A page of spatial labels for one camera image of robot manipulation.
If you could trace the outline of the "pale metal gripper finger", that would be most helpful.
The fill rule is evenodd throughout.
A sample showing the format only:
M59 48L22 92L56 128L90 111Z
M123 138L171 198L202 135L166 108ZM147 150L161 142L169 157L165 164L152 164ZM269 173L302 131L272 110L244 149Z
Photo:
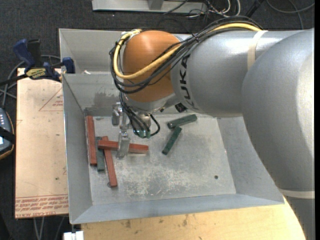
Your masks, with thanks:
M112 106L111 123L113 126L118 126L120 124L120 105L114 104Z
M120 132L118 137L118 149L116 158L124 159L129 153L130 138L126 131Z

